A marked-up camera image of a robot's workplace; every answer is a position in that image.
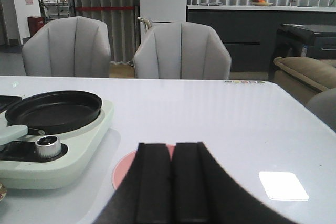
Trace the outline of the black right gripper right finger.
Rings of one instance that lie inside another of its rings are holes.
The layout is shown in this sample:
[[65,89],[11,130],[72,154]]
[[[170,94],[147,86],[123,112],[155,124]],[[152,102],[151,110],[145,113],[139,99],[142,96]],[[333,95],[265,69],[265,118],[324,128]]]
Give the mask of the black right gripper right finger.
[[243,189],[205,144],[178,143],[172,158],[174,223],[290,223]]

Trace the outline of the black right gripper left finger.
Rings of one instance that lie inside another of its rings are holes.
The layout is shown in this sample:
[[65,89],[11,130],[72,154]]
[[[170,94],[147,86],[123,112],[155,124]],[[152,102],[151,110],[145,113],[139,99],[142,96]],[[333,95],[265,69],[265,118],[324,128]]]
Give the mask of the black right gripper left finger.
[[96,223],[170,223],[171,160],[162,143],[140,143]]

